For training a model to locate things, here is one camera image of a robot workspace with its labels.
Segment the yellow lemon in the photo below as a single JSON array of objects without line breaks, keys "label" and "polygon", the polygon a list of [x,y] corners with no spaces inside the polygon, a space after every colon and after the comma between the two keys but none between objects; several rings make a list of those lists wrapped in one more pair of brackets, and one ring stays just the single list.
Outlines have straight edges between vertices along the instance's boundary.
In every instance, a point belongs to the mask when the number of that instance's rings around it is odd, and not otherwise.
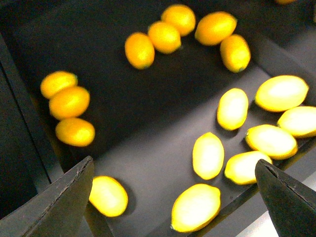
[{"label": "yellow lemon", "polygon": [[133,67],[141,70],[152,65],[155,49],[148,35],[135,32],[125,41],[125,55]]},{"label": "yellow lemon", "polygon": [[219,100],[218,123],[226,130],[240,128],[246,121],[248,104],[248,97],[242,89],[230,89]]},{"label": "yellow lemon", "polygon": [[180,36],[186,36],[191,33],[196,26],[196,16],[194,12],[186,5],[174,4],[169,6],[161,15],[161,20],[170,23],[180,33]]},{"label": "yellow lemon", "polygon": [[124,187],[116,179],[109,176],[97,176],[92,181],[89,201],[103,215],[116,217],[126,210],[128,196]]},{"label": "yellow lemon", "polygon": [[49,101],[49,111],[58,120],[78,117],[89,106],[90,94],[81,86],[67,87],[57,92]]},{"label": "yellow lemon", "polygon": [[237,25],[237,19],[224,11],[204,16],[197,25],[195,38],[203,45],[217,45],[230,36]]},{"label": "yellow lemon", "polygon": [[243,71],[250,62],[250,49],[246,40],[233,34],[221,42],[220,52],[225,67],[233,73]]},{"label": "yellow lemon", "polygon": [[219,174],[224,162],[221,140],[211,132],[200,136],[192,152],[193,170],[202,179],[209,180]]},{"label": "yellow lemon", "polygon": [[245,140],[251,149],[272,159],[287,159],[298,151],[297,142],[290,133],[269,124],[248,129]]},{"label": "yellow lemon", "polygon": [[235,155],[228,160],[224,175],[238,185],[254,184],[257,182],[255,168],[260,159],[272,164],[270,157],[260,151]]},{"label": "yellow lemon", "polygon": [[299,106],[309,86],[297,76],[282,75],[265,81],[257,90],[255,103],[270,112],[283,112]]},{"label": "yellow lemon", "polygon": [[160,53],[170,54],[181,46],[180,33],[173,25],[157,21],[148,28],[148,36]]},{"label": "yellow lemon", "polygon": [[47,75],[40,84],[42,95],[50,99],[58,91],[78,84],[77,76],[65,71],[57,71]]},{"label": "yellow lemon", "polygon": [[299,106],[287,110],[277,125],[295,138],[316,136],[316,107]]},{"label": "yellow lemon", "polygon": [[95,135],[93,125],[80,118],[66,118],[61,120],[55,128],[55,132],[60,141],[76,147],[89,145]]},{"label": "yellow lemon", "polygon": [[171,227],[178,232],[198,231],[220,211],[221,192],[207,184],[195,184],[176,199],[171,212]]}]

